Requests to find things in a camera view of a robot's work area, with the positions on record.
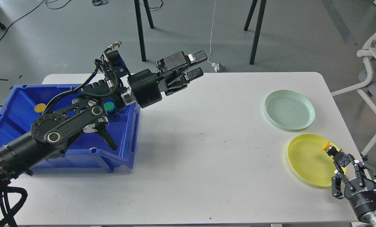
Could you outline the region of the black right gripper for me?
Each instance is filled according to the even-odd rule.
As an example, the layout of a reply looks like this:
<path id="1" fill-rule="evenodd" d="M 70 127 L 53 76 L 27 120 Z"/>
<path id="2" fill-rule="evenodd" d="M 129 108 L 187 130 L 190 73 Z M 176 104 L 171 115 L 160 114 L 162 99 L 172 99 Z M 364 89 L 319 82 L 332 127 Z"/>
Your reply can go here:
<path id="1" fill-rule="evenodd" d="M 342 167 L 337 166 L 331 178 L 332 196 L 346 198 L 358 221 L 376 227 L 376 168 L 366 161 L 348 155 L 355 170 L 355 178 L 349 180 Z"/>

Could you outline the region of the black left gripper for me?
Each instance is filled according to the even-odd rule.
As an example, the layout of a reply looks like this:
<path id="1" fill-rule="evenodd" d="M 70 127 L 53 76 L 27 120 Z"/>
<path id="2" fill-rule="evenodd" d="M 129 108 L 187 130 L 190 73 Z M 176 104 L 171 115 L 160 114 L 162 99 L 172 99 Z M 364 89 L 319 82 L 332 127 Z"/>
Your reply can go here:
<path id="1" fill-rule="evenodd" d="M 162 92 L 170 96 L 186 89 L 189 82 L 202 77 L 204 72 L 200 67 L 184 74 L 182 72 L 206 60 L 208 58 L 203 50 L 188 55 L 180 51 L 156 62 L 159 73 L 145 69 L 129 76 L 128 84 L 137 104 L 143 109 L 161 101 Z"/>

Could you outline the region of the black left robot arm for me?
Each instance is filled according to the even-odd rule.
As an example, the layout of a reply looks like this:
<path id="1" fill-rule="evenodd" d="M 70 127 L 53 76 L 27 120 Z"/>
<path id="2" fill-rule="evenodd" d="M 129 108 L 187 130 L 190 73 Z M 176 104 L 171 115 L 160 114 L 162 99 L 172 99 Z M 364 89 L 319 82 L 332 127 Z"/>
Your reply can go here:
<path id="1" fill-rule="evenodd" d="M 162 100 L 161 93 L 172 95 L 201 76 L 197 68 L 207 61 L 204 51 L 186 55 L 178 52 L 156 62 L 157 72 L 145 69 L 131 74 L 117 48 L 117 41 L 94 61 L 93 73 L 81 85 L 54 96 L 30 131 L 0 147 L 0 227 L 16 227 L 14 216 L 24 205 L 28 194 L 24 188 L 10 187 L 21 174 L 32 175 L 31 168 L 51 156 L 63 156 L 84 133 L 101 136 L 112 150 L 117 144 L 106 130 L 109 124 L 104 102 L 113 100 L 119 110 L 137 103 L 145 108 Z"/>

